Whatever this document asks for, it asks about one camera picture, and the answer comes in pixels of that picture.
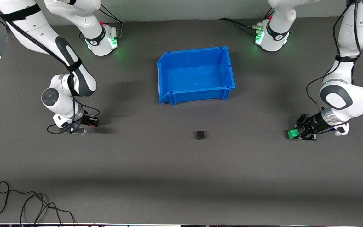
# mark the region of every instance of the velcro strap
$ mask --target velcro strap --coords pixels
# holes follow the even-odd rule
[[[36,4],[13,13],[1,14],[0,16],[4,21],[24,20],[27,16],[33,15],[40,10],[39,5]]]
[[[356,62],[359,57],[340,57],[336,55],[336,60],[339,62]]]
[[[70,72],[73,72],[73,71],[77,70],[81,64],[82,64],[82,60],[80,58],[78,58],[77,62],[73,63],[70,66],[66,66],[66,69]]]

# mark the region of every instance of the gray tabletop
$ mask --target gray tabletop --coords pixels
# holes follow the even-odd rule
[[[78,222],[363,226],[363,116],[347,136],[285,135],[302,113],[317,112],[305,86],[333,64],[335,20],[297,19],[276,53],[219,20],[126,23],[120,48],[104,57],[76,27],[54,27],[98,83],[79,101],[101,110],[101,126],[83,136],[46,132],[53,113],[40,95],[66,70],[10,34],[0,61],[0,181],[44,192]],[[229,99],[159,105],[158,58],[214,46],[230,51]],[[363,86],[363,56],[354,82]],[[317,97],[319,88],[309,91]],[[19,221],[26,198],[12,194],[0,222]],[[29,204],[26,221],[37,209]],[[56,218],[49,212],[43,221]]]

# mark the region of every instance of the black object on floor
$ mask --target black object on floor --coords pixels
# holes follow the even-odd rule
[[[196,132],[196,139],[205,139],[205,132],[204,131]]]

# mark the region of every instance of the gray wall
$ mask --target gray wall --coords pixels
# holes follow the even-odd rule
[[[51,14],[44,6],[43,0],[36,2],[51,25],[71,24]],[[345,3],[345,0],[321,0],[311,5],[298,6],[296,10],[298,17],[339,16]],[[123,21],[260,18],[269,9],[267,0],[102,0],[102,4]],[[95,15],[101,21],[112,22],[99,11],[95,12]]]

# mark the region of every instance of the table surface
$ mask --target table surface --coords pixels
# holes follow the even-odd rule
[[[305,87],[333,64],[335,20],[297,19],[276,53],[220,20],[126,23],[119,49],[103,57],[75,26],[54,27],[98,83],[78,99],[102,112],[101,125],[83,136],[46,132],[53,113],[40,95],[66,70],[10,33],[0,61],[0,181],[47,194],[78,222],[363,226],[363,116],[347,136],[286,137],[302,113],[317,112]],[[160,56],[215,46],[229,48],[229,99],[159,105]],[[363,86],[363,56],[354,82]],[[208,138],[194,139],[195,131]],[[26,198],[11,194],[0,222],[19,221]],[[38,209],[30,202],[25,221]]]

